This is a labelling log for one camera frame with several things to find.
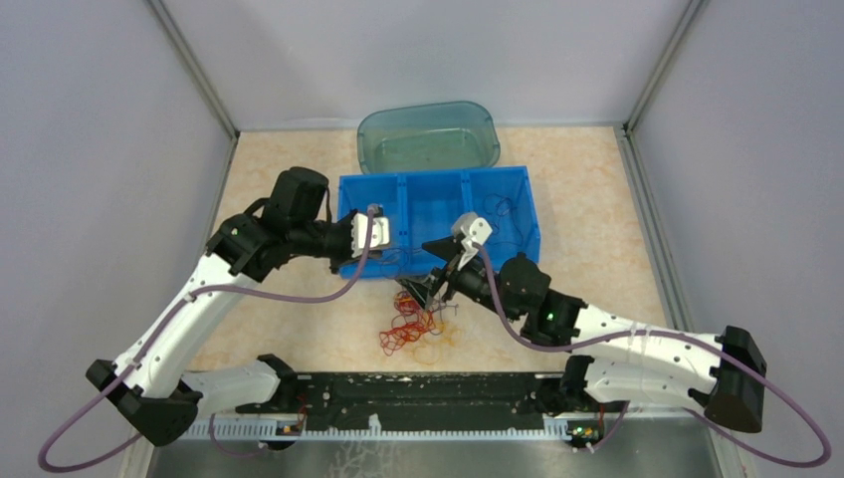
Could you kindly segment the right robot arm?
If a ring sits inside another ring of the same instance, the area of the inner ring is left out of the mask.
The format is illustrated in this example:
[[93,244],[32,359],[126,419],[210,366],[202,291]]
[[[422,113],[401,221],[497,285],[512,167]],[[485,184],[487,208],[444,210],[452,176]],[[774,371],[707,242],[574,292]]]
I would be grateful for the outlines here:
[[727,429],[762,430],[767,363],[750,332],[727,326],[720,334],[683,334],[624,319],[560,293],[526,254],[497,272],[477,253],[460,263],[455,239],[430,241],[424,250],[444,260],[425,277],[399,279],[418,305],[437,295],[460,294],[507,319],[521,322],[519,340],[532,350],[565,352],[571,362],[560,396],[573,410],[595,403],[637,401],[682,407]]

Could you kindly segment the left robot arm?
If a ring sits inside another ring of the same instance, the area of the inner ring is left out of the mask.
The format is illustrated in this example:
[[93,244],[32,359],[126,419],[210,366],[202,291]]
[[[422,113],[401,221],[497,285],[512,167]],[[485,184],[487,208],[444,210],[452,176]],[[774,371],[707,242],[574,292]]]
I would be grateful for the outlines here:
[[353,284],[369,256],[389,244],[389,220],[378,204],[338,221],[320,218],[328,186],[312,169],[281,172],[269,196],[222,222],[185,285],[141,338],[118,358],[89,367],[89,381],[141,437],[165,446],[198,418],[238,407],[284,412],[296,404],[296,375],[272,354],[216,371],[188,367],[244,297],[308,302],[259,291],[273,271],[295,258],[327,259],[332,272],[355,265]]

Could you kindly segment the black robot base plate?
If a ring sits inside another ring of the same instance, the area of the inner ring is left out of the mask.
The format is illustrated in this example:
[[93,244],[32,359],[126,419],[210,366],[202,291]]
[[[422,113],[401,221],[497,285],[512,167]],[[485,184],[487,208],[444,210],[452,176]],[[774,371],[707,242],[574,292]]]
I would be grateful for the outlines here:
[[377,416],[385,431],[538,430],[565,413],[617,411],[566,388],[544,372],[301,372],[268,401],[237,406],[241,414],[288,413],[307,431],[355,431]]

